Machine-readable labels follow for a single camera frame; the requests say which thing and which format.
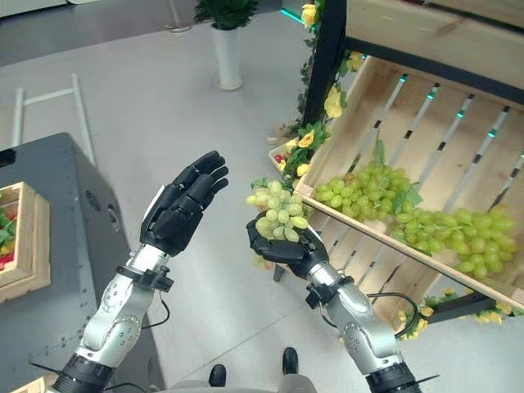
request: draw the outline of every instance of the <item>silver robotic arm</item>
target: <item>silver robotic arm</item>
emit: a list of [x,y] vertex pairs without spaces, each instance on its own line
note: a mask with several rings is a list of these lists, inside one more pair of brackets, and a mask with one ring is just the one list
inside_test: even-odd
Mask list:
[[142,222],[140,247],[116,270],[73,356],[47,393],[100,393],[134,347],[155,290],[169,291],[169,258],[183,251],[228,168],[212,151],[163,186]]
[[353,279],[329,264],[318,234],[309,227],[298,231],[300,240],[296,243],[268,240],[258,234],[255,222],[256,219],[247,225],[251,248],[266,260],[287,264],[296,276],[310,282],[307,303],[312,309],[325,308],[348,354],[366,376],[371,392],[420,392],[393,329],[374,314],[371,302],[353,284]]

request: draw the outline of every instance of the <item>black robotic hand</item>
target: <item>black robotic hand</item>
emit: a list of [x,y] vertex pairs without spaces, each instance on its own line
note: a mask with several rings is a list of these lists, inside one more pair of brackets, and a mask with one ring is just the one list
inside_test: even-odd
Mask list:
[[289,269],[300,278],[307,279],[308,272],[316,264],[329,261],[328,252],[318,234],[311,228],[295,228],[299,235],[298,242],[287,240],[268,240],[256,230],[256,221],[265,215],[260,213],[250,221],[246,228],[251,248],[265,260],[287,264]]
[[211,151],[199,158],[152,203],[140,229],[140,242],[171,256],[183,251],[215,194],[228,185],[225,159]]

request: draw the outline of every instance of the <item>black metal frame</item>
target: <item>black metal frame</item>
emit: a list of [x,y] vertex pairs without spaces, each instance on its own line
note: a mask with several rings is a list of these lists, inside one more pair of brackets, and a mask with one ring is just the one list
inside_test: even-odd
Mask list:
[[[346,0],[329,0],[326,1],[323,23],[318,32],[318,46],[314,54],[304,116],[302,118],[303,126],[320,120],[328,89],[332,85],[346,49],[408,66],[409,68],[471,86],[498,97],[507,98],[518,104],[524,104],[524,90],[519,88],[437,61],[381,45],[367,43],[356,38],[346,37]],[[284,272],[283,268],[276,265],[273,280],[279,282]],[[435,313],[429,318],[429,321],[430,323],[445,321],[462,315],[475,314],[494,306],[495,301],[493,299],[474,292],[471,295],[439,305],[436,307]]]

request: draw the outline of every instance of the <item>white flower pot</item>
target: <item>white flower pot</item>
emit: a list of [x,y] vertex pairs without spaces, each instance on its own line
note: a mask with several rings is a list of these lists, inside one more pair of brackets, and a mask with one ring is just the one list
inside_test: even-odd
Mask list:
[[244,83],[240,77],[239,29],[221,30],[211,27],[219,62],[219,78],[216,85],[226,92],[237,90]]

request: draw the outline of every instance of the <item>person's foot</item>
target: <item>person's foot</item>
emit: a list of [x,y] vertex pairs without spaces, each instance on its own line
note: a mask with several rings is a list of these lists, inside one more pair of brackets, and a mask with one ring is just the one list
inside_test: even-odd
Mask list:
[[282,357],[282,372],[287,374],[298,374],[298,354],[295,348],[288,346]]
[[226,368],[223,364],[216,364],[211,369],[209,383],[211,387],[226,386]]

